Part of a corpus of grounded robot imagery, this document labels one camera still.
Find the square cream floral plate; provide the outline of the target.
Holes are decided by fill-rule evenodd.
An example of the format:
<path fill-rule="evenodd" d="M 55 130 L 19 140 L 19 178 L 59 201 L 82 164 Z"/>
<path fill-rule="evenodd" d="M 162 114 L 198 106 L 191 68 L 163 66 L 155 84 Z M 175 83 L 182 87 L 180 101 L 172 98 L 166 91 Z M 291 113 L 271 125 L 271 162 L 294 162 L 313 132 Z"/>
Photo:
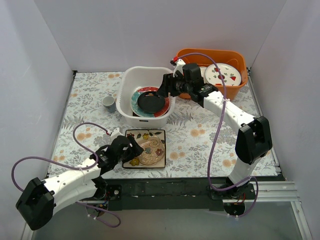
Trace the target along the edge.
<path fill-rule="evenodd" d="M 150 166 L 145 166 L 139 163 L 138 157 L 123 163 L 122 167 L 124 169 L 164 169 L 166 166 L 166 132 L 163 129 L 128 129 L 125 132 L 126 135 L 133 135 L 135 141 L 138 143 L 141 140 L 147 140 L 150 137 L 157 137 L 165 146 L 165 155 L 164 158 Z"/>

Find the clear pink glass plate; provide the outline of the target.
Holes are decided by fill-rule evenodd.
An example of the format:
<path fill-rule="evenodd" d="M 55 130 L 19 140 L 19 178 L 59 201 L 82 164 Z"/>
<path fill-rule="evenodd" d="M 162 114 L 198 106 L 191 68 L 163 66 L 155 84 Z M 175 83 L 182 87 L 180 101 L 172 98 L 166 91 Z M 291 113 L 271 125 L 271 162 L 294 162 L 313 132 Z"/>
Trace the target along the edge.
<path fill-rule="evenodd" d="M 143 152 L 137 159 L 143 166 L 155 165 L 165 157 L 165 145 L 158 137 L 140 140 L 138 145 L 143 149 Z"/>

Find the black bowl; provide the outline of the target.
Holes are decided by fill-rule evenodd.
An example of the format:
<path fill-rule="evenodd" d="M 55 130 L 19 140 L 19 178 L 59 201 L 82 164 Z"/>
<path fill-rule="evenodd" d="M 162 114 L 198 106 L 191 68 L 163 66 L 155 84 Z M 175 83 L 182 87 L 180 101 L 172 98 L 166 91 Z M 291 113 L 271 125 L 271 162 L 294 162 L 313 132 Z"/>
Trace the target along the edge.
<path fill-rule="evenodd" d="M 158 95 L 156 91 L 144 92 L 137 99 L 138 107 L 142 111 L 151 114 L 160 111 L 165 106 L 165 103 L 165 98 Z"/>

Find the red rimmed round plate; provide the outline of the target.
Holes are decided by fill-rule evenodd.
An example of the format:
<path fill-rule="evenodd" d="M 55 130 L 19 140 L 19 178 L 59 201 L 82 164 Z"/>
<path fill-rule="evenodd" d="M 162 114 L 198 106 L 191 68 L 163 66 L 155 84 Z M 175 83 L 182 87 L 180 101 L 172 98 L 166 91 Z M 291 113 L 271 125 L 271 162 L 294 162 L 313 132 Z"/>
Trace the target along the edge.
<path fill-rule="evenodd" d="M 130 107 L 131 107 L 131 110 L 133 113 L 139 115 L 140 117 L 143 117 L 143 118 L 157 118 L 157 117 L 161 117 L 162 115 L 164 115 L 169 107 L 170 107 L 170 98 L 167 97 L 165 99 L 165 105 L 164 107 L 156 112 L 156 113 L 148 113 L 148 112 L 144 112 L 143 110 L 141 110 L 139 107 L 138 107 L 138 104 L 137 104 L 137 100 L 138 100 L 138 97 L 142 94 L 142 93 L 145 93 L 145 92 L 148 92 L 148 91 L 155 91 L 157 92 L 158 88 L 157 87 L 153 87 L 153 86 L 147 86 L 147 87 L 142 87 L 142 88 L 139 88 L 137 89 L 131 96 L 131 99 L 130 99 Z"/>

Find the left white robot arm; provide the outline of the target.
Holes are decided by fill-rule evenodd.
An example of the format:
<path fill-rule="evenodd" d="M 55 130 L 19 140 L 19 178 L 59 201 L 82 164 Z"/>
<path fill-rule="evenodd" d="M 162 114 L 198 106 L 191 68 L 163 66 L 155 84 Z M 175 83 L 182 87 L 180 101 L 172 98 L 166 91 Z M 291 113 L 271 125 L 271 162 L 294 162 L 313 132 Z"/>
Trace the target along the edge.
<path fill-rule="evenodd" d="M 84 162 L 57 176 L 28 182 L 15 207 L 33 231 L 45 226 L 58 211 L 77 201 L 106 196 L 102 175 L 119 162 L 129 162 L 143 153 L 132 135 L 118 135 L 111 144 L 100 147 Z"/>

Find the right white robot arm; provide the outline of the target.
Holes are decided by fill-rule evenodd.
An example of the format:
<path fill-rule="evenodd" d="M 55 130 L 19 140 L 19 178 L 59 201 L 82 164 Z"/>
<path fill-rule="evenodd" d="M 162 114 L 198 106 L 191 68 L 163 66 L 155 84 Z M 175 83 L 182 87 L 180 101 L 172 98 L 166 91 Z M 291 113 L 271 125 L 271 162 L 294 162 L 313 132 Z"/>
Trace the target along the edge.
<path fill-rule="evenodd" d="M 225 92 L 205 83 L 196 63 L 176 66 L 175 72 L 163 75 L 157 94 L 167 98 L 188 94 L 204 109 L 220 117 L 236 134 L 236 163 L 223 187 L 209 187 L 222 196 L 237 199 L 245 192 L 258 162 L 272 149 L 270 124 L 264 116 L 255 117 L 230 102 Z"/>

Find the white plastic bin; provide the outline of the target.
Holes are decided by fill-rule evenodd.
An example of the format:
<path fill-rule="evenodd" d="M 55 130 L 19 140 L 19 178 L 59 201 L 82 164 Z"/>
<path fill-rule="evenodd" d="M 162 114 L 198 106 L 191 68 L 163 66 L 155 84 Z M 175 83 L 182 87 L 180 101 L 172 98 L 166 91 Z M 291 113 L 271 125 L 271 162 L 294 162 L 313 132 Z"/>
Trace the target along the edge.
<path fill-rule="evenodd" d="M 166 67 L 134 66 L 127 69 L 119 85 L 116 100 L 117 111 L 125 118 L 131 127 L 158 129 L 166 125 L 169 116 L 175 109 L 176 99 L 170 97 L 170 106 L 165 114 L 158 117 L 134 116 L 131 108 L 131 98 L 136 91 L 145 87 L 160 87 L 163 75 L 170 74 L 172 70 Z"/>

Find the orange plastic bin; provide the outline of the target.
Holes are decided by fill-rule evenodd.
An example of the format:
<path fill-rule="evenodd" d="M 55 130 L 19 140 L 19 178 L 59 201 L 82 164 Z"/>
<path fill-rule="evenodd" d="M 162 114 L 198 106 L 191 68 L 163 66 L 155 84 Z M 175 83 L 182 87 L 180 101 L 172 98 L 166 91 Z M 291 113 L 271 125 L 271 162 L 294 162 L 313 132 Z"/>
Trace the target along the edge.
<path fill-rule="evenodd" d="M 246 69 L 245 58 L 242 54 L 231 50 L 219 50 L 219 49 L 201 49 L 201 48 L 185 48 L 180 50 L 174 59 L 182 59 L 186 64 L 197 63 L 200 67 L 208 67 L 213 62 L 207 57 L 202 55 L 188 55 L 194 53 L 201 53 L 212 58 L 217 64 L 228 64 L 238 70 L 241 76 L 241 82 L 238 86 L 231 85 L 226 87 L 226 96 L 231 101 L 236 98 L 238 92 L 248 82 L 248 74 Z"/>

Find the white watermelon pattern plate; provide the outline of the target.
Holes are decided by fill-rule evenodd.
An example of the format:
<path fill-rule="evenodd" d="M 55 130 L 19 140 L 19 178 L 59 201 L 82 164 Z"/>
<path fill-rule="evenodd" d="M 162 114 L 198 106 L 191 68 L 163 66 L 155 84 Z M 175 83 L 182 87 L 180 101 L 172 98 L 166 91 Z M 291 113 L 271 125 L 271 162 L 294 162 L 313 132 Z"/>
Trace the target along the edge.
<path fill-rule="evenodd" d="M 209 84 L 222 86 L 222 79 L 225 86 L 239 86 L 241 84 L 241 74 L 235 67 L 226 63 L 217 63 L 216 65 L 208 66 L 204 72 L 204 77 Z"/>

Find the small white cup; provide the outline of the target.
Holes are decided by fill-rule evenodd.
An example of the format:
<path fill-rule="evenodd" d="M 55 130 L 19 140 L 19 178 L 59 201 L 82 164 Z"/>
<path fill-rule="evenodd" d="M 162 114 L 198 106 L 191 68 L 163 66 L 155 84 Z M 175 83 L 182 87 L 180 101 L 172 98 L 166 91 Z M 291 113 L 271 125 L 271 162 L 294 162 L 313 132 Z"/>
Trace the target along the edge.
<path fill-rule="evenodd" d="M 116 111 L 116 100 L 113 96 L 108 95 L 102 99 L 102 104 L 108 113 Z"/>

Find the floral table mat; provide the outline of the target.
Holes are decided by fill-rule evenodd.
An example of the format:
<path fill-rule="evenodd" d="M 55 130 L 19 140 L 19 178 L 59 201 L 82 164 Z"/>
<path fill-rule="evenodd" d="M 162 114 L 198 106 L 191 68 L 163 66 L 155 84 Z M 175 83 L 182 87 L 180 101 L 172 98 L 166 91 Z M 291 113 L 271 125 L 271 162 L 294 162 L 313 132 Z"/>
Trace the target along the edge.
<path fill-rule="evenodd" d="M 70 91 L 48 175 L 77 166 L 90 150 L 110 142 L 104 129 L 129 129 L 119 113 L 108 113 L 102 104 L 106 96 L 116 97 L 121 72 L 77 73 Z M 106 179 L 226 177 L 236 164 L 236 134 L 219 118 L 190 100 L 177 98 L 173 113 L 164 126 L 166 165 L 163 169 L 125 169 L 118 164 Z"/>

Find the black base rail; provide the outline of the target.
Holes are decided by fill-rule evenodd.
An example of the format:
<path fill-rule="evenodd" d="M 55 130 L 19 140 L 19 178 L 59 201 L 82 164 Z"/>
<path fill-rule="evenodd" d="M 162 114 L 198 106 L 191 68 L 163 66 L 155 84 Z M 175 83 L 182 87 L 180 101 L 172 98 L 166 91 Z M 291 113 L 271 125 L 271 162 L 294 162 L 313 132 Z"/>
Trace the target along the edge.
<path fill-rule="evenodd" d="M 121 210 L 185 210 L 223 211 L 224 203 L 255 198 L 251 183 L 228 191 L 214 191 L 205 177 L 138 178 L 106 181 L 108 208 Z"/>

